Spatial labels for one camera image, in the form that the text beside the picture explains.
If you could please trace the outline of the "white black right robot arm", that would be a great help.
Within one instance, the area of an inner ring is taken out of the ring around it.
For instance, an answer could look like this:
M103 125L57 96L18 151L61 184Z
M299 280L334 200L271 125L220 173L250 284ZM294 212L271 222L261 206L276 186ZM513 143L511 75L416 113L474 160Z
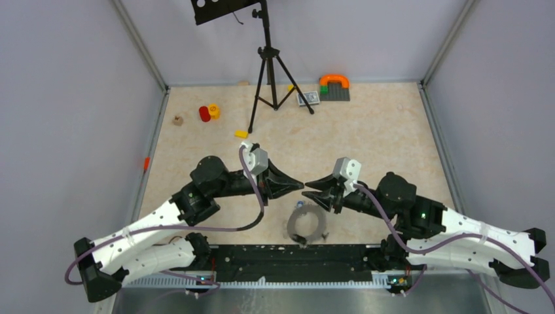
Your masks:
M497 277L517 288L535 289L550 278L549 263L537 257L546 246L542 229L510 231L472 219L443 203L417 194L416 185L388 172L375 189L361 181L349 191L329 175L308 182L303 196L324 210L344 208L384 219L390 235L368 260L377 270L404 266L461 268Z

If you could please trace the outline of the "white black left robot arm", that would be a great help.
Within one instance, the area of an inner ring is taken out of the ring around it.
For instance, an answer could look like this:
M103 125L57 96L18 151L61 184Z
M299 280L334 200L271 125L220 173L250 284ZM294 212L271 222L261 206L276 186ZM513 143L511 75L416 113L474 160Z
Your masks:
M192 170L191 182L152 213L106 237L76 241L77 284L84 287L88 301L107 299L159 271L206 268L210 248L199 224L220 209L217 198L254 194L265 207L268 200L304 187L270 160L263 161L262 170L248 173L253 166L243 160L241 170L229 171L219 157L206 156Z

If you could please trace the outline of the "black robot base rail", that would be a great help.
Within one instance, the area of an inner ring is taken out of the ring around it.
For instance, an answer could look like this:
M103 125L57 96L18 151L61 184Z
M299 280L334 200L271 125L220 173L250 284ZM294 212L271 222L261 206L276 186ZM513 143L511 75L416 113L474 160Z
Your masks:
M388 241L380 246L363 244L308 245L218 245L209 246L200 234L186 237L196 258L177 271L192 274L207 271L222 283L247 283L264 278L268 283L336 284L373 281L375 272L421 271L398 249L389 251Z

